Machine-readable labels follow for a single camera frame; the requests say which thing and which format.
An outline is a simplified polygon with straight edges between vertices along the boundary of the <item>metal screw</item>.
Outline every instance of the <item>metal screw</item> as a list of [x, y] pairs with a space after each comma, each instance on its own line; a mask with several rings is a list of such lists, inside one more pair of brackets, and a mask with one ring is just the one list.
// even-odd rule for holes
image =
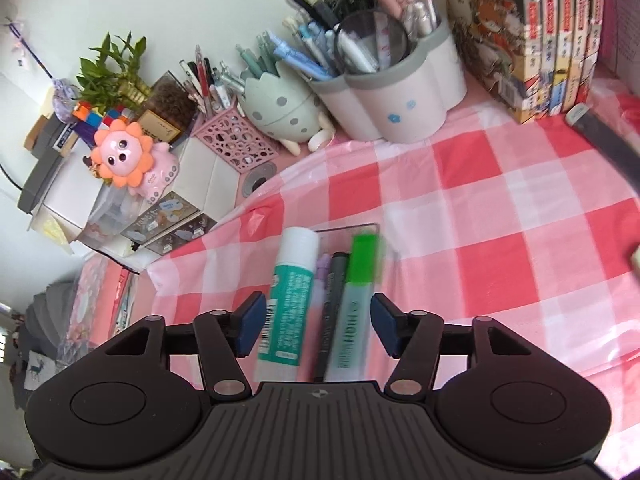
[[391, 391], [396, 395], [415, 395], [422, 390], [422, 385], [418, 381], [411, 379], [399, 379], [391, 383], [389, 386]]
[[235, 379], [225, 379], [214, 384], [213, 391], [224, 396], [238, 395], [244, 392], [244, 384]]

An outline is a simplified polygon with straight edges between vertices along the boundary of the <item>barcode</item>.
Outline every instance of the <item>barcode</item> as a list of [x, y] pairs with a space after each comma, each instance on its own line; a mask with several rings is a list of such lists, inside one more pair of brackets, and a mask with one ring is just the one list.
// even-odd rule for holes
[[519, 108], [522, 100], [519, 98], [518, 89], [506, 77], [501, 77], [498, 82], [498, 92], [500, 97], [508, 102], [513, 108]]
[[260, 332], [260, 344], [258, 345], [258, 353], [267, 354], [269, 352], [269, 346], [271, 345], [271, 324], [273, 323], [273, 316], [276, 312], [276, 305], [278, 300], [267, 301], [267, 318], [264, 320], [264, 327]]

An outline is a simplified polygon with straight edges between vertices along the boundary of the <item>lucky bamboo plant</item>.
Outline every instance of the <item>lucky bamboo plant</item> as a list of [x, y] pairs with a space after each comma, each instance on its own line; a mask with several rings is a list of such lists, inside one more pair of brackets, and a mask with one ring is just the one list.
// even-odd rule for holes
[[[107, 33], [102, 46], [90, 49], [99, 53], [98, 59], [81, 58], [81, 73], [76, 77], [82, 86], [81, 99], [89, 101], [101, 114], [119, 104], [136, 110], [151, 94], [151, 88], [138, 75], [146, 38], [140, 38], [135, 45], [131, 44], [131, 32], [126, 40], [116, 38], [123, 43], [122, 47], [111, 41]], [[119, 72], [111, 70], [116, 66]]]

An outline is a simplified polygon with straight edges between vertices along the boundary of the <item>tablecloth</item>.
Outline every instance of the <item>tablecloth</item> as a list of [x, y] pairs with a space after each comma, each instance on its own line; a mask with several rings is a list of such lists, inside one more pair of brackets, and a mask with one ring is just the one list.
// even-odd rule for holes
[[[598, 464], [621, 477], [640, 466], [640, 285], [629, 265], [638, 197], [563, 117], [518, 125], [468, 86], [423, 142], [345, 142], [269, 180], [149, 267], [153, 312], [184, 323], [267, 293], [284, 227], [376, 222], [399, 255], [382, 291], [403, 310], [495, 317], [604, 392], [613, 420]], [[622, 83], [598, 73], [591, 103], [640, 146], [640, 100]], [[241, 360], [248, 378], [254, 364], [255, 349]], [[200, 383], [193, 360], [172, 366]], [[383, 384], [391, 369], [373, 336], [369, 377]]]

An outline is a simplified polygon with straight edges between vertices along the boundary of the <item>ribbed black surface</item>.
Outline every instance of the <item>ribbed black surface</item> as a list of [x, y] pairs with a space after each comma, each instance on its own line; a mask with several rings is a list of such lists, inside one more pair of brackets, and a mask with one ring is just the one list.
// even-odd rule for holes
[[36, 480], [602, 480], [591, 466], [522, 474], [476, 463], [450, 446], [426, 412], [372, 383], [266, 384], [221, 405], [173, 454], [119, 472], [46, 466]]

